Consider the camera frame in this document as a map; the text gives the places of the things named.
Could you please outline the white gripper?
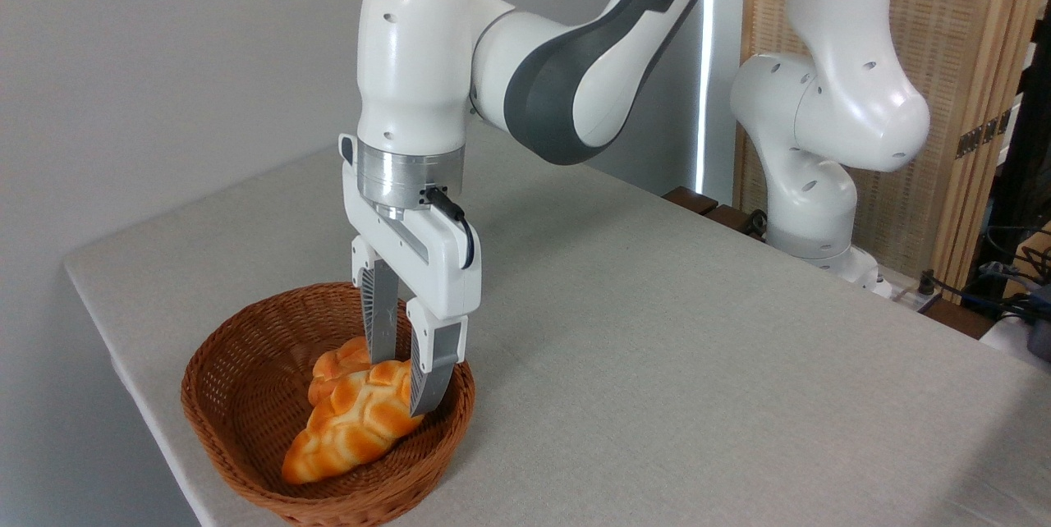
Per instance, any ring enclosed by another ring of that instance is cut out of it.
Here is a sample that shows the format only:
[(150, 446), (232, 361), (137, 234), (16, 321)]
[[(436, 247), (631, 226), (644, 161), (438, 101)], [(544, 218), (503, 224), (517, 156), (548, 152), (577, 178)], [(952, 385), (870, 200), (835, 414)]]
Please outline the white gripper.
[(370, 362), (397, 358), (401, 279), (418, 298), (406, 303), (412, 329), (410, 414), (428, 414), (442, 403), (454, 366), (466, 358), (466, 315), (480, 306), (478, 234), (428, 197), (458, 197), (465, 149), (384, 153), (355, 135), (341, 135), (339, 153), (344, 206), (359, 235), (351, 244), (351, 264)]

